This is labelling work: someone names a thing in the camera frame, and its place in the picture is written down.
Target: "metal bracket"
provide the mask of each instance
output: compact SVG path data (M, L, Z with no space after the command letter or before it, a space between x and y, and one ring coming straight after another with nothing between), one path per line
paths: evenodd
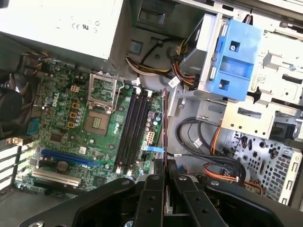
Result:
M120 79L123 84L121 87L118 87L117 85L118 79ZM108 91L109 93L111 93L111 101L100 100L92 96L93 91L95 89L94 87L95 80L101 80L102 82L113 84L112 89ZM89 107L89 109L92 109L94 106L102 107L109 114L114 112L116 110L118 98L120 95L120 90L122 88L124 88L124 82L122 78L120 78L118 75L111 76L109 73L107 73L106 76L104 76L103 72L98 72L97 74L91 74L89 77L89 95L88 95L87 106Z

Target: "sticker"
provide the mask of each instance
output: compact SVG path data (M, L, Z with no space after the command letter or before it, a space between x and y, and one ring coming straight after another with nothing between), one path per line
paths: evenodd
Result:
M138 86L137 82L138 82L138 80L137 80L137 79L132 80L132 85Z
M171 86L171 88L174 88L174 87L177 86L179 83L180 83L180 80L178 79L177 76L175 76L173 79L170 80L169 86Z

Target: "ram slot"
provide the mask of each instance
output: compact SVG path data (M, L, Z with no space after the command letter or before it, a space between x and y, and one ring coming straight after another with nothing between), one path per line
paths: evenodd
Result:
M147 119L148 106L149 106L149 100L144 98L142 109L139 112L141 114L139 115L139 120L137 122L136 130L134 131L134 135L133 135L133 141L129 149L130 154L128 155L126 162L126 166L129 168L133 166L136 160L137 153L139 151L140 140L142 138L142 130L144 128L144 123L146 122Z
M140 116L140 113L142 112L142 107L143 107L143 98L142 97L138 97L138 103L137 103L137 106L135 108L135 116L133 116L132 118L132 123L131 123L131 126L130 126L130 133L127 135L128 136L128 144L127 144L127 147L126 147L126 151L123 155L123 166L126 166L126 163L127 163L127 159L128 157L130 156L131 154L131 145L132 145L132 142L133 140L135 139L134 138L134 133L137 131L137 127L138 127L138 118Z
M127 144L129 142L128 135L130 133L130 126L132 123L132 119L134 118L137 102L138 102L138 99L136 97L136 94L132 94L129 108L128 108L128 111L126 114L125 124L124 124L123 130L122 130L122 135L121 135L116 159L115 159L115 167L120 166L123 161L123 156L126 151Z

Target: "chip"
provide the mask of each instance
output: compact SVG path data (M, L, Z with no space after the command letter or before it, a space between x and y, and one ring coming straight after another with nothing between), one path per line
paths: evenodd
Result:
M76 113L71 113L71 114L70 114L70 117L71 117L71 118L76 118L76 117L77 117L77 114L76 114Z
M37 165L37 159L31 158L30 161L29 161L29 164L31 166L36 166Z
M149 111L148 114L147 114L147 117L154 118L155 117L155 112Z
M86 154L86 147L80 147L79 149L79 153L82 154L82 155L85 155Z
M52 133L50 137L51 142L56 142L56 143L61 143L63 138L63 135L57 134L57 133Z
M94 178L94 185L97 186L97 187L104 185L105 182L106 182L106 178L105 177L95 176L95 178Z
M85 123L85 131L97 135L106 135L109 116L107 114L90 111Z

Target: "ce marking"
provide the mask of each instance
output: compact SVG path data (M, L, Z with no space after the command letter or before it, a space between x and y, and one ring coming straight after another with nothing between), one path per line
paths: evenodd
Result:
M73 29L77 29L77 30L79 30L79 27L80 27L80 25L77 25L77 24L72 24L72 28L73 28Z

